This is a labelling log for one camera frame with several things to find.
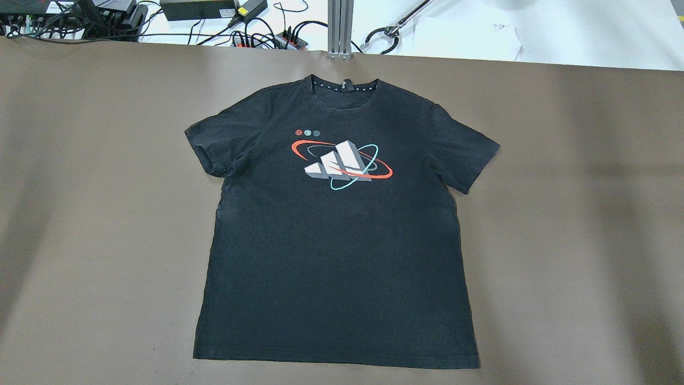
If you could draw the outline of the black printed t-shirt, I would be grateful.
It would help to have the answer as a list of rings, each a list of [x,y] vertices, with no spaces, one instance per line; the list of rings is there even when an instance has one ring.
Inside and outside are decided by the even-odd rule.
[[[450,190],[497,142],[382,80],[314,75],[185,135],[223,180],[193,358],[479,368]]]

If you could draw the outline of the grey orange usb hub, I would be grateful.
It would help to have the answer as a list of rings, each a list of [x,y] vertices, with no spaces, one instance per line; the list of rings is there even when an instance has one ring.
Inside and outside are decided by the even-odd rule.
[[[230,34],[230,44],[233,47],[280,49],[281,45],[271,34],[247,34],[244,32],[233,32]]]
[[[275,36],[276,46],[279,49],[287,50],[307,50],[308,42],[297,37],[293,31],[284,30]]]

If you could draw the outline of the reacher grabber tool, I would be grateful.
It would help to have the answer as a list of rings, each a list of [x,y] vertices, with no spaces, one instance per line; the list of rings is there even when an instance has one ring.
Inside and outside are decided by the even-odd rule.
[[[386,37],[386,39],[391,40],[391,45],[383,51],[379,52],[379,55],[386,55],[387,53],[391,53],[392,51],[394,51],[398,47],[398,44],[400,44],[401,29],[403,29],[403,27],[405,27],[408,24],[408,22],[412,20],[413,17],[415,17],[415,15],[424,10],[432,2],[433,1],[422,1],[418,6],[410,10],[408,14],[403,16],[395,24],[380,27],[369,32],[369,34],[367,34],[366,36],[366,39],[364,40],[364,43],[361,46],[357,47],[359,49],[359,52],[365,53],[365,49],[368,49],[370,47],[371,40],[378,34]]]

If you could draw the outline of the black yellow-labelled power adapter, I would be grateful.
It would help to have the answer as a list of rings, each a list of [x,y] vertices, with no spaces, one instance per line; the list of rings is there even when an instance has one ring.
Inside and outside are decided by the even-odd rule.
[[[244,25],[248,25],[253,19],[259,16],[266,8],[266,0],[249,0],[245,2],[233,2],[235,5],[235,15],[230,20],[227,25],[229,28],[242,22]]]

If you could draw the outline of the black power adapter brick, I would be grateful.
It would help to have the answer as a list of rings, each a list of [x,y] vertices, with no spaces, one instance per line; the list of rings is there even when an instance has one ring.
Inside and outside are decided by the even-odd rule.
[[[230,19],[236,14],[237,1],[159,1],[169,21]]]

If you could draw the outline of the black electronics box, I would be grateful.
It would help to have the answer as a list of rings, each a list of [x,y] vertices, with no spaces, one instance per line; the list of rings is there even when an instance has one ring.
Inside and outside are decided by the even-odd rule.
[[[99,20],[86,22],[84,39],[139,41],[142,26],[149,12],[146,4],[137,1],[93,1],[92,3],[99,12]]]

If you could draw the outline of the aluminium frame post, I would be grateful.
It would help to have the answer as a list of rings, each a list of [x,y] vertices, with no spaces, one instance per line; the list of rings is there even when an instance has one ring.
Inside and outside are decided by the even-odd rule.
[[[352,58],[352,0],[328,1],[328,57],[332,59]]]

